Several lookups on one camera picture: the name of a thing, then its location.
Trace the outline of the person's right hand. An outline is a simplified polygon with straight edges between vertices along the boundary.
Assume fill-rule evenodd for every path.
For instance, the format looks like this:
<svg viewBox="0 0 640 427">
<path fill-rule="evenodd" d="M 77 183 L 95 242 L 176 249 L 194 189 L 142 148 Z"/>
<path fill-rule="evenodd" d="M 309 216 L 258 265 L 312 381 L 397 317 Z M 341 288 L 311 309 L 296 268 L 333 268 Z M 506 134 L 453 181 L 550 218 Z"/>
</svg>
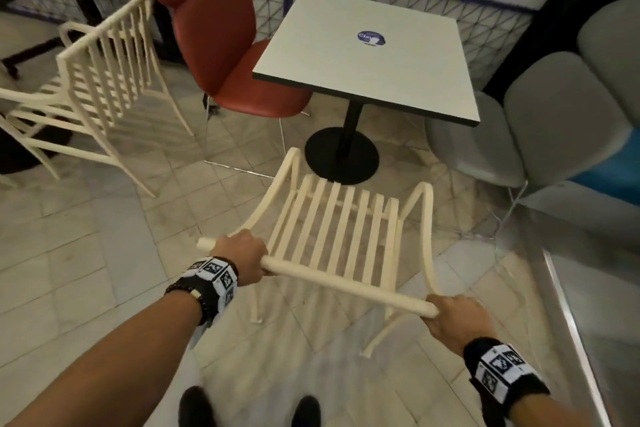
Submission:
<svg viewBox="0 0 640 427">
<path fill-rule="evenodd" d="M 465 347 L 480 338 L 497 338 L 490 314 L 475 299 L 464 296 L 429 294 L 426 301 L 435 305 L 434 318 L 422 318 L 430 334 L 459 357 Z"/>
</svg>

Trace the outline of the person's left hand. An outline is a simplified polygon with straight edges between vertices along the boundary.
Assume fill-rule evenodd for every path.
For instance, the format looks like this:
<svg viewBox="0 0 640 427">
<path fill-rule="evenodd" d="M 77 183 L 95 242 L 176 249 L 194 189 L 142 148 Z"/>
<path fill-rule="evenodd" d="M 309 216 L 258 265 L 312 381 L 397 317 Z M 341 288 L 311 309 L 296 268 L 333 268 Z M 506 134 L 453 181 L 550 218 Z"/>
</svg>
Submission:
<svg viewBox="0 0 640 427">
<path fill-rule="evenodd" d="M 267 254 L 265 242 L 254 237 L 251 231 L 242 229 L 233 236 L 220 237 L 209 256 L 233 263 L 237 271 L 237 285 L 244 287 L 260 282 L 263 277 L 275 275 L 260 264 Z"/>
</svg>

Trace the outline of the cream slatted chair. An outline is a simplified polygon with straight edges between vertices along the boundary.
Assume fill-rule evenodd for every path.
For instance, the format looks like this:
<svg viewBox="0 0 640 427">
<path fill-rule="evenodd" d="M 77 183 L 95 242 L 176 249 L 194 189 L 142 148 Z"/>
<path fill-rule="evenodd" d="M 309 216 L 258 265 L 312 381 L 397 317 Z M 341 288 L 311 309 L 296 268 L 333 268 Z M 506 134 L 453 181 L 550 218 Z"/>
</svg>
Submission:
<svg viewBox="0 0 640 427">
<path fill-rule="evenodd" d="M 301 150 L 290 148 L 266 194 L 240 229 L 252 229 L 286 196 L 267 240 L 262 266 L 269 272 L 383 305 L 385 321 L 364 347 L 371 358 L 383 340 L 413 314 L 434 318 L 438 310 L 425 299 L 397 289 L 405 221 L 420 204 L 420 262 L 428 293 L 442 290 L 433 265 L 433 186 L 419 182 L 404 205 L 396 197 L 308 173 L 301 176 Z"/>
<path fill-rule="evenodd" d="M 58 28 L 64 48 L 56 56 L 57 77 L 38 92 L 0 88 L 0 99 L 17 104 L 7 115 L 0 113 L 0 129 L 56 180 L 60 173 L 45 151 L 113 165 L 156 197 L 109 140 L 143 96 L 168 103 L 194 136 L 164 78 L 150 32 L 153 14 L 154 0 L 130 0 L 97 26 L 68 21 Z M 36 137 L 47 127 L 90 136 L 104 153 Z"/>
</svg>

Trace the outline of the person's left forearm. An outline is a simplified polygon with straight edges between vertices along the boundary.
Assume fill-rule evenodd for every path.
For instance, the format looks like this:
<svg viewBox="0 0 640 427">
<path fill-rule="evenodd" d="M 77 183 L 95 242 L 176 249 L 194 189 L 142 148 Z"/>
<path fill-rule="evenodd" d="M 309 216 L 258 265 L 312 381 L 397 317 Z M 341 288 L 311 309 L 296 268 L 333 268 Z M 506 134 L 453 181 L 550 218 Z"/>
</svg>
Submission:
<svg viewBox="0 0 640 427">
<path fill-rule="evenodd" d="M 166 294 L 82 354 L 6 427 L 144 427 L 201 318 L 193 295 Z"/>
</svg>

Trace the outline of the person's right forearm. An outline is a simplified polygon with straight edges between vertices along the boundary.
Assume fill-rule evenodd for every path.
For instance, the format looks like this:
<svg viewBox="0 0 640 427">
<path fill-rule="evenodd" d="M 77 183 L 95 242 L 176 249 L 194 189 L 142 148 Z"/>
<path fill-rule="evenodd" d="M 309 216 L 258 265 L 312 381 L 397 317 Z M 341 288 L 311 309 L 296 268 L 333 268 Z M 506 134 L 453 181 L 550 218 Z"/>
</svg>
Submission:
<svg viewBox="0 0 640 427">
<path fill-rule="evenodd" d="M 509 410 L 509 420 L 515 427 L 594 427 L 584 415 L 542 394 L 524 396 L 515 402 Z"/>
</svg>

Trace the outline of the left wrist marker band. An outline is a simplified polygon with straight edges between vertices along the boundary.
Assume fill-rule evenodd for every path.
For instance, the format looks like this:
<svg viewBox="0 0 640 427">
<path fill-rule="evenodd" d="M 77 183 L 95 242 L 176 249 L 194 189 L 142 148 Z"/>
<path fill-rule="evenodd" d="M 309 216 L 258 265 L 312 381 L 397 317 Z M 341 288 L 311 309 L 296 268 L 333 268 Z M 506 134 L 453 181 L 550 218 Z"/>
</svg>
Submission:
<svg viewBox="0 0 640 427">
<path fill-rule="evenodd" d="M 209 327 L 235 298 L 237 273 L 233 263 L 214 257 L 198 259 L 166 292 L 191 294 L 200 305 L 199 325 Z"/>
</svg>

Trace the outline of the wrist marker band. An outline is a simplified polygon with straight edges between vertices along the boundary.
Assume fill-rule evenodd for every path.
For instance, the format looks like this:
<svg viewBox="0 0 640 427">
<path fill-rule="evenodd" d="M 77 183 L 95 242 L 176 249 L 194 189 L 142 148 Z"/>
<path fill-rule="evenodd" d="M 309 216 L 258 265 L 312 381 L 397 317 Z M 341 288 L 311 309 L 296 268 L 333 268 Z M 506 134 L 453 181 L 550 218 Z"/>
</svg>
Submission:
<svg viewBox="0 0 640 427">
<path fill-rule="evenodd" d="M 535 368 L 508 343 L 490 337 L 474 339 L 464 347 L 463 359 L 481 398 L 505 418 L 524 397 L 550 395 Z"/>
<path fill-rule="evenodd" d="M 198 259 L 166 292 L 191 294 L 200 305 L 199 325 L 209 327 L 235 298 L 237 273 L 233 263 L 214 257 Z"/>
</svg>

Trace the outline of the right wrist marker band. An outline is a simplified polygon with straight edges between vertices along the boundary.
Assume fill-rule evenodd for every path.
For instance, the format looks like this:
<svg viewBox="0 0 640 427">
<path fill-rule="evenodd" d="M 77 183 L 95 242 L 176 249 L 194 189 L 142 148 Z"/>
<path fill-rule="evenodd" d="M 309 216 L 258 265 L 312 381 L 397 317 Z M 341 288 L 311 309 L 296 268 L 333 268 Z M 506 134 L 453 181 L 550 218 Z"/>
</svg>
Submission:
<svg viewBox="0 0 640 427">
<path fill-rule="evenodd" d="M 535 368 L 508 343 L 490 337 L 474 339 L 464 347 L 463 359 L 481 398 L 505 418 L 524 397 L 550 395 Z"/>
</svg>

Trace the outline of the person's left shoe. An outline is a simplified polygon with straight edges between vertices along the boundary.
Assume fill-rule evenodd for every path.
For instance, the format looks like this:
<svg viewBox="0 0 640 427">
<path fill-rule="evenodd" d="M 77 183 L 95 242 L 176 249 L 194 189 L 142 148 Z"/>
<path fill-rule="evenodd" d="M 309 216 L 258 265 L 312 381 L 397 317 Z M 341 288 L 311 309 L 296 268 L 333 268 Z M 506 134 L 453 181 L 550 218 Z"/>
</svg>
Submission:
<svg viewBox="0 0 640 427">
<path fill-rule="evenodd" d="M 212 404 L 201 386 L 191 386 L 181 396 L 178 427 L 218 427 Z"/>
</svg>

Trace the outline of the person's shoe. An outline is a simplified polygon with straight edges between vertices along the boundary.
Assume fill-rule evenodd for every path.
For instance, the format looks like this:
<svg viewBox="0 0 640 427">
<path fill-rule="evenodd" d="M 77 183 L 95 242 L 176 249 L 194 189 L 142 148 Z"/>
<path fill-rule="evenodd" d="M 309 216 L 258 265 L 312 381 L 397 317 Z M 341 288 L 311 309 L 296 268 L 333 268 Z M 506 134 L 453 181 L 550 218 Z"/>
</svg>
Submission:
<svg viewBox="0 0 640 427">
<path fill-rule="evenodd" d="M 181 396 L 178 427 L 218 427 L 212 404 L 201 386 L 191 386 Z"/>
<path fill-rule="evenodd" d="M 302 397 L 296 406 L 291 427 L 321 427 L 322 413 L 318 399 L 311 395 Z"/>
</svg>

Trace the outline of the person's right shoe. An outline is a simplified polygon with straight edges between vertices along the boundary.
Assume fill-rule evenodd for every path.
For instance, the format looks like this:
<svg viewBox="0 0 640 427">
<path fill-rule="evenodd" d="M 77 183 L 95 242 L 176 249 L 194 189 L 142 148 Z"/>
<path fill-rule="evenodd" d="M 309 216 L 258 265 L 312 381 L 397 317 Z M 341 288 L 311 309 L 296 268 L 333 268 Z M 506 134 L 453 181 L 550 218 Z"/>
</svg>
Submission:
<svg viewBox="0 0 640 427">
<path fill-rule="evenodd" d="M 302 397 L 296 406 L 291 427 L 321 427 L 322 413 L 318 399 L 311 395 Z"/>
</svg>

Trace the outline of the grey padded chair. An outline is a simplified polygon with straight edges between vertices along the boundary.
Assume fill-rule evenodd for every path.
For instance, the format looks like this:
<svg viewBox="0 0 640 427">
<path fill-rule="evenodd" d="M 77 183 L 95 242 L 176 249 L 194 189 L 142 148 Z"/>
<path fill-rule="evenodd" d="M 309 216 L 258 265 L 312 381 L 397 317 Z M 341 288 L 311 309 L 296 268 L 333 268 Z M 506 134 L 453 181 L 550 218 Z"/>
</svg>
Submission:
<svg viewBox="0 0 640 427">
<path fill-rule="evenodd" d="M 582 59 L 640 128 L 640 0 L 617 0 L 581 27 Z"/>
<path fill-rule="evenodd" d="M 500 187 L 547 187 L 617 154 L 633 126 L 575 53 L 552 53 L 508 88 L 503 105 L 476 93 L 480 123 L 427 117 L 426 139 L 449 169 Z"/>
</svg>

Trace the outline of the red padded chair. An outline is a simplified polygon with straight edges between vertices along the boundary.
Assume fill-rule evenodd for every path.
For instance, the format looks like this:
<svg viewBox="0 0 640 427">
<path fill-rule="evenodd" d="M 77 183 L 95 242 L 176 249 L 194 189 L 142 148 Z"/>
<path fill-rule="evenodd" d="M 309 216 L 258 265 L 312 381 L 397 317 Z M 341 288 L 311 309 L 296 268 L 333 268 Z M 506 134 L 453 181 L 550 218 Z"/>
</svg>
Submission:
<svg viewBox="0 0 640 427">
<path fill-rule="evenodd" d="M 205 99 L 239 114 L 285 118 L 301 114 L 312 91 L 255 80 L 253 68 L 269 40 L 255 42 L 252 0 L 157 0 L 173 10 L 182 58 Z"/>
</svg>

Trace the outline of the white square pedestal table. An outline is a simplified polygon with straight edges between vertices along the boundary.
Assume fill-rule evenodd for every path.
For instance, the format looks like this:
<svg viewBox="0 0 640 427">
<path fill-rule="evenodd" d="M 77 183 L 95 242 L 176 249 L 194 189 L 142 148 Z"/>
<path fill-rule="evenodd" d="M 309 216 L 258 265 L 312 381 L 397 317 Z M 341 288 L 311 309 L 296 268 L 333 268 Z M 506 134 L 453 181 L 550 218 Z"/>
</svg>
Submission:
<svg viewBox="0 0 640 427">
<path fill-rule="evenodd" d="M 362 31 L 386 44 L 360 42 Z M 380 165 L 372 140 L 356 130 L 364 105 L 471 127 L 481 121 L 456 21 L 370 0 L 295 0 L 252 75 L 348 99 L 343 125 L 305 144 L 310 169 L 343 185 L 369 180 Z"/>
</svg>

